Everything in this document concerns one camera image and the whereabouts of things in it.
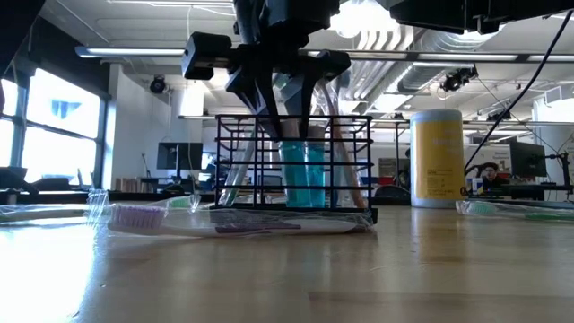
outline black wire basket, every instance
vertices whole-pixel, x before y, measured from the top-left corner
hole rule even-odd
[[[370,121],[371,116],[314,116],[308,117],[312,124],[321,125],[325,128],[324,138],[281,138],[270,136],[262,127],[264,123],[279,124],[287,119],[300,119],[301,116],[245,116],[245,115],[219,115],[217,120],[217,155],[215,160],[216,174],[215,178],[215,205],[213,209],[234,208],[234,209],[257,209],[257,210],[281,210],[305,213],[324,212],[338,214],[369,214],[373,223],[377,222],[377,209],[372,208],[371,198],[373,186],[371,183],[371,162],[370,147]],[[333,132],[339,127],[343,137],[333,136]],[[246,142],[255,141],[253,158],[249,161],[240,160],[240,153],[244,149],[240,147],[246,145]],[[279,149],[274,147],[277,143],[301,142],[323,144],[325,146],[325,161],[281,161],[269,158],[271,154],[278,154]],[[335,143],[344,143],[345,150],[349,154],[349,162],[336,161]],[[233,169],[234,166],[248,166],[248,172],[252,175],[252,183],[241,185],[226,185],[222,181],[222,171],[224,169]],[[275,175],[282,172],[282,166],[285,165],[302,165],[302,166],[324,166],[326,175],[324,186],[293,186],[293,185],[264,185],[262,180],[266,174]],[[359,186],[349,186],[338,184],[335,181],[335,167],[351,167],[354,174],[362,171],[366,172],[367,181]],[[241,192],[242,196],[252,196],[252,202],[234,203],[232,206],[225,206],[220,203],[222,191],[226,189],[235,189]],[[326,192],[326,207],[287,207],[285,203],[269,203],[267,197],[273,193],[285,189],[308,189],[324,190]],[[359,192],[364,200],[366,208],[357,207],[337,207],[335,201],[337,192],[349,191],[350,194]]]

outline table surface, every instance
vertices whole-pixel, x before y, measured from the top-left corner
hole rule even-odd
[[[572,322],[574,226],[381,207],[376,233],[0,225],[0,322]]]

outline window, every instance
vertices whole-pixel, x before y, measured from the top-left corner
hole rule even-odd
[[[100,98],[40,69],[30,79],[27,119],[96,138]]]
[[[13,116],[18,107],[18,86],[10,81],[1,80],[4,90],[4,112],[0,119],[0,167],[10,166],[12,158],[14,123]]]
[[[79,185],[78,173],[84,185],[91,185],[91,173],[96,162],[96,143],[60,135],[37,127],[26,131],[22,167],[28,169],[26,181],[45,178],[67,178],[70,185]]]
[[[66,178],[91,185],[96,165],[100,97],[46,71],[30,79],[22,151],[26,181]]]
[[[18,106],[18,85],[10,81],[2,80],[2,88],[4,89],[4,96],[6,98],[4,114],[6,116],[13,116],[16,114],[16,107]]]
[[[10,165],[13,133],[14,124],[11,121],[0,120],[0,167]]]
[[[24,74],[21,84],[30,86],[2,80],[0,167],[28,169],[30,183],[65,178],[72,186],[98,185],[92,182],[100,176],[96,156],[103,148],[100,97],[41,69]]]

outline clear plastic bag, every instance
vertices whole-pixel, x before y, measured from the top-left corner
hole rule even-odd
[[[0,223],[83,217],[87,205],[0,205]]]
[[[155,219],[161,222],[160,227],[150,230],[142,229],[145,220],[129,222],[130,227],[119,228],[121,232],[141,235],[175,235],[185,237],[235,237],[256,234],[334,234],[366,232],[372,230],[372,220],[368,213],[299,213],[287,211],[243,210],[243,209],[209,209],[208,206],[193,208],[168,208],[168,201],[152,205],[110,205],[107,199],[94,198],[104,205],[90,205],[92,213],[88,215],[89,223],[99,230],[118,228],[118,218],[156,214]]]
[[[486,201],[457,201],[457,211],[462,215],[472,216],[511,217],[533,221],[574,221],[574,210]]]
[[[341,111],[339,110],[339,98],[338,93],[333,83],[326,84],[324,80],[317,82],[317,86],[314,90],[314,102],[320,107],[320,110],[324,115],[328,116],[340,116]],[[338,121],[335,119],[333,125],[331,125],[331,135],[335,138],[344,138],[343,133],[345,132],[344,127],[338,126]],[[347,147],[344,143],[335,143],[335,161],[336,162],[350,162],[351,157],[349,156]],[[340,166],[335,167],[335,184],[339,182],[338,175],[340,172],[343,173],[343,180],[345,186],[358,187],[360,182],[357,180],[357,172],[351,166]],[[337,203],[343,207],[350,206],[350,201],[355,207],[360,209],[366,209],[367,203],[363,199],[361,192],[358,190],[352,191],[339,191],[337,192]]]
[[[256,132],[253,131],[250,137],[254,138],[255,135]],[[236,156],[236,159],[243,162],[251,162],[251,159],[253,158],[253,153],[255,151],[255,145],[256,145],[255,141],[239,142],[239,149],[238,149],[239,153]],[[233,165],[227,176],[227,179],[225,180],[225,185],[226,186],[241,185],[243,179],[245,178],[245,175],[248,172],[248,169],[249,165],[247,164]],[[220,196],[219,204],[224,206],[232,206],[233,203],[235,202],[235,198],[237,197],[238,193],[239,190],[236,188],[225,188],[222,191],[222,195]]]

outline yellow container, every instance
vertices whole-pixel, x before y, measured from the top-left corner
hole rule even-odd
[[[465,186],[460,111],[434,109],[411,118],[411,204],[455,208]]]

